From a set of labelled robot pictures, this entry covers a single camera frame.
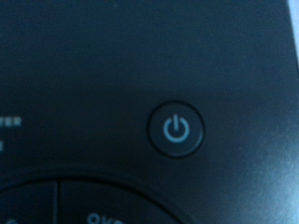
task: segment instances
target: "round button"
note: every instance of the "round button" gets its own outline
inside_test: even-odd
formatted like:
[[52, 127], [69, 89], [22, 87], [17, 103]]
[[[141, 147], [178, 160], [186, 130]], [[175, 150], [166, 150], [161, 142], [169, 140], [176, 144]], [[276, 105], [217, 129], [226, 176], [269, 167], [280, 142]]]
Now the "round button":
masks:
[[204, 138], [204, 124], [190, 105], [159, 106], [149, 120], [149, 138], [164, 155], [184, 157], [194, 152]]
[[0, 223], [54, 223], [57, 187], [55, 182], [41, 182], [1, 192]]
[[179, 224], [160, 205], [106, 184], [65, 181], [61, 185], [60, 222], [72, 224]]

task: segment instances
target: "black plastic surface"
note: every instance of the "black plastic surface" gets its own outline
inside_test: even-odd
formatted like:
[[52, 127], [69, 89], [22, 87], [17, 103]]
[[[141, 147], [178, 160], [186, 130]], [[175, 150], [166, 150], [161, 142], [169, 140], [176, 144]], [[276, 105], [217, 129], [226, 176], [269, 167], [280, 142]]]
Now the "black plastic surface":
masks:
[[57, 222], [57, 184], [37, 183], [0, 193], [0, 223], [53, 224]]
[[[147, 134], [173, 100], [205, 122], [179, 160]], [[286, 1], [0, 1], [0, 117], [22, 120], [0, 127], [1, 189], [86, 168], [147, 186], [186, 224], [299, 221]]]
[[64, 182], [61, 223], [178, 224], [157, 205], [132, 192], [89, 182]]

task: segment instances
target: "blue power symbol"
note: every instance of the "blue power symbol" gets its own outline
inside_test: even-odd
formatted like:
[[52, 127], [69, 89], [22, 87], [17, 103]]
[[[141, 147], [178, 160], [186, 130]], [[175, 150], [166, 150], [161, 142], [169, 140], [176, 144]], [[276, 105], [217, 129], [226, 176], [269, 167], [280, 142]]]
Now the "blue power symbol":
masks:
[[[181, 123], [184, 126], [184, 134], [180, 137], [174, 137], [173, 135], [171, 135], [169, 133], [169, 128], [170, 128], [170, 124], [174, 123], [174, 131], [178, 132], [179, 131], [179, 123]], [[190, 134], [190, 127], [189, 127], [189, 123], [187, 122], [187, 120], [185, 118], [178, 118], [177, 114], [174, 114], [174, 117], [171, 119], [167, 119], [164, 123], [163, 126], [163, 131], [164, 131], [164, 135], [167, 138], [167, 140], [169, 140], [172, 143], [181, 143], [183, 141], [185, 141]]]

